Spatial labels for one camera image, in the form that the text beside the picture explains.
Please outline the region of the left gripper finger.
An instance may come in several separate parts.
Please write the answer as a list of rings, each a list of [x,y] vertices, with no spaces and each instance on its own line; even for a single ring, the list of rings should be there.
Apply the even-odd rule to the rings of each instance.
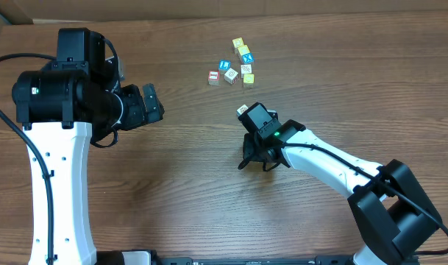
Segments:
[[[157,112],[159,114],[164,114],[164,107],[157,97],[157,92],[154,85],[149,83],[144,85],[142,89],[146,111],[149,113]]]
[[[159,122],[163,119],[164,111],[160,108],[150,110],[146,114],[146,120],[148,124]]]

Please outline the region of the white block blue side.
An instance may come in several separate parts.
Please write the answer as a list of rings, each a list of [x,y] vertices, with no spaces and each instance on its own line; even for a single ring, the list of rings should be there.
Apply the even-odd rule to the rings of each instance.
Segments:
[[[247,105],[241,105],[237,110],[237,116],[241,116],[243,113],[245,113],[248,110],[248,106]]]

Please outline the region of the red I block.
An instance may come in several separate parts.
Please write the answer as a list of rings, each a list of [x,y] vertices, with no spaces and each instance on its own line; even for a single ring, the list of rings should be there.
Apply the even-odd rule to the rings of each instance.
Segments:
[[[207,81],[208,81],[209,85],[219,85],[220,72],[219,71],[209,71]]]

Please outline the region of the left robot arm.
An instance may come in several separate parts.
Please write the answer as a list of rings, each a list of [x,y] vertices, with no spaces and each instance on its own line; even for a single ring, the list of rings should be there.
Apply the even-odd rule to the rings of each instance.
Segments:
[[[99,252],[90,229],[88,153],[102,140],[163,118],[151,84],[122,86],[111,42],[86,28],[58,33],[57,56],[12,89],[32,172],[31,264],[151,264],[149,250]]]

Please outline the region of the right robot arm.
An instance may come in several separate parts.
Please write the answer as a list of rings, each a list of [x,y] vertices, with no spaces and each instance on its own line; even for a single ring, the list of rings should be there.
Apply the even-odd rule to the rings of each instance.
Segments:
[[[294,120],[257,102],[242,105],[245,127],[239,168],[260,162],[268,172],[279,165],[316,177],[347,199],[364,247],[351,264],[417,264],[420,246],[439,228],[441,216],[410,168],[356,158],[317,137]]]

